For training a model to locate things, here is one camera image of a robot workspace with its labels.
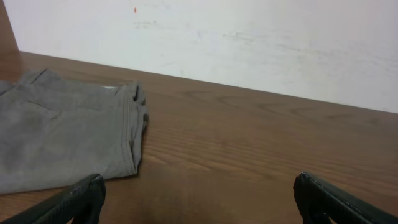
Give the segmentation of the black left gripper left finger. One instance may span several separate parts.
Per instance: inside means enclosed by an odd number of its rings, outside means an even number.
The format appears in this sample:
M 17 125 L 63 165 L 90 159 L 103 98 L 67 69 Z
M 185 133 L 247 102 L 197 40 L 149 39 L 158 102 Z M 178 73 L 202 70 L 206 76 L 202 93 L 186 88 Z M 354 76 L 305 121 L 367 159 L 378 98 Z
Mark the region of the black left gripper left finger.
M 91 174 L 58 194 L 3 221 L 8 224 L 97 224 L 106 197 L 100 174 Z

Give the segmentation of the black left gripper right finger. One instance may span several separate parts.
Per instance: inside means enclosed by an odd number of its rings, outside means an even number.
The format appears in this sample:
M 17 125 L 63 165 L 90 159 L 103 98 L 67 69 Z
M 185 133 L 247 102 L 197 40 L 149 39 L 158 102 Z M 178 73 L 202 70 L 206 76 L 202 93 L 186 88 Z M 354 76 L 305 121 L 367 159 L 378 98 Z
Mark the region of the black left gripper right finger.
M 295 178 L 294 199 L 304 224 L 397 224 L 397 217 L 308 173 Z

